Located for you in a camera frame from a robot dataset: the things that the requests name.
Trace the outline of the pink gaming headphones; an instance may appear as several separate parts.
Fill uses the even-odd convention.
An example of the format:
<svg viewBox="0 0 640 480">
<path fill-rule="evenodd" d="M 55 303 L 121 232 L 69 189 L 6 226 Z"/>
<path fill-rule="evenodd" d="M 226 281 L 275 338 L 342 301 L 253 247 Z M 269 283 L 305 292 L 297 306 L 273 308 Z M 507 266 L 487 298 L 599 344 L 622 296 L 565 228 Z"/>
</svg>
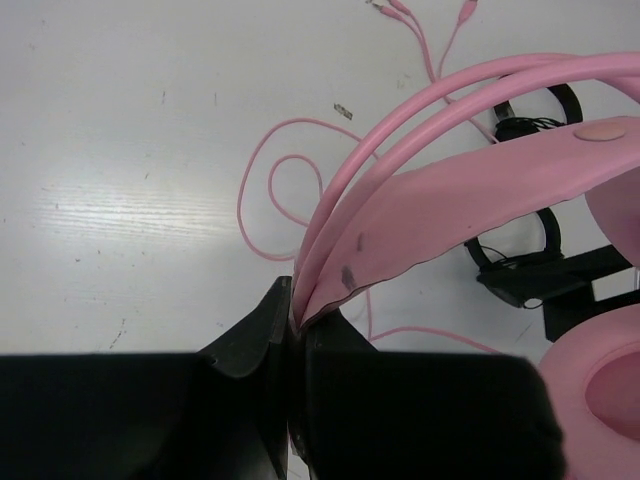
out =
<svg viewBox="0 0 640 480">
<path fill-rule="evenodd" d="M 635 117 L 576 123 L 406 169 L 427 145 L 485 109 L 591 79 L 637 98 L 638 54 L 492 60 L 432 84 L 392 111 L 347 157 L 312 215 L 294 270 L 296 333 L 340 313 L 375 284 L 580 196 L 608 245 L 637 266 Z M 561 479 L 637 478 L 639 302 L 572 328 L 533 366 L 563 434 Z"/>
</svg>

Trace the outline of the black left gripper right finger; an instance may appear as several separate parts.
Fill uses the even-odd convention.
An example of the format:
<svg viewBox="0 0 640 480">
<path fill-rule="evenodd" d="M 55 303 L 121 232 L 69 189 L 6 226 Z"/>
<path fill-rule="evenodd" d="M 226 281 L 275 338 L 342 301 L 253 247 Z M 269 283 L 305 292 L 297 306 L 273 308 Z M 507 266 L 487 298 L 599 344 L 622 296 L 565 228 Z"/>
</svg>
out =
<svg viewBox="0 0 640 480">
<path fill-rule="evenodd" d="M 292 437 L 315 479 L 561 479 L 567 470 L 530 361 L 380 351 L 336 311 L 292 336 Z"/>
</svg>

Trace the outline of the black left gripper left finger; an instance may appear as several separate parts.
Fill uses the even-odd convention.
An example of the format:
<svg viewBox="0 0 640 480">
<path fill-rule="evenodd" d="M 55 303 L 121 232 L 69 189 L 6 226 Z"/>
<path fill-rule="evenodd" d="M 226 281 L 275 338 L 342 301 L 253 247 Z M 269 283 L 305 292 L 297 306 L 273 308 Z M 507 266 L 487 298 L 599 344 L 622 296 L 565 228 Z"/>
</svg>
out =
<svg viewBox="0 0 640 480">
<path fill-rule="evenodd" d="M 5 479 L 283 479 L 291 281 L 197 352 L 5 355 Z"/>
</svg>

